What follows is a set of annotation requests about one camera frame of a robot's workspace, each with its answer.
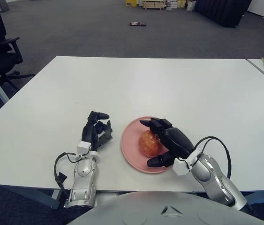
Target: gray surface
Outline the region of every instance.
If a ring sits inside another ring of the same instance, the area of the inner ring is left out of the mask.
[[[120,195],[70,225],[264,225],[264,221],[195,195],[142,191]]]
[[[246,13],[237,29],[184,9],[144,10],[124,0],[21,0],[2,14],[37,73],[57,55],[136,58],[264,58],[264,19]],[[147,27],[129,27],[133,21]]]

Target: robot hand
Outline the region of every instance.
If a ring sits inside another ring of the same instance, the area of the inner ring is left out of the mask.
[[[106,124],[99,120],[106,120],[109,115],[92,111],[88,122],[83,128],[82,141],[77,146],[77,165],[74,170],[75,182],[64,207],[81,206],[92,208],[95,200],[95,173],[99,154],[97,149],[112,139],[111,122]]]
[[[168,167],[174,163],[175,158],[187,159],[193,152],[194,146],[191,141],[168,120],[151,118],[151,120],[141,120],[140,123],[157,134],[161,143],[169,150],[163,155],[149,159],[147,161],[149,167]]]
[[[211,200],[248,214],[252,213],[251,206],[231,180],[222,173],[218,163],[212,157],[203,154],[197,145],[194,147],[178,128],[173,127],[166,119],[151,118],[140,122],[157,134],[160,142],[169,150],[163,155],[149,159],[147,161],[149,167],[167,167],[173,164],[173,170],[179,176],[191,171]]]

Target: cardboard box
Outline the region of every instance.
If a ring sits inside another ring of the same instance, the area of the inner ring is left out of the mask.
[[[178,0],[177,8],[185,8],[186,0]]]
[[[164,8],[164,3],[163,2],[155,2],[154,8]]]
[[[154,8],[155,7],[155,3],[151,2],[151,1],[144,1],[143,2],[143,8]]]

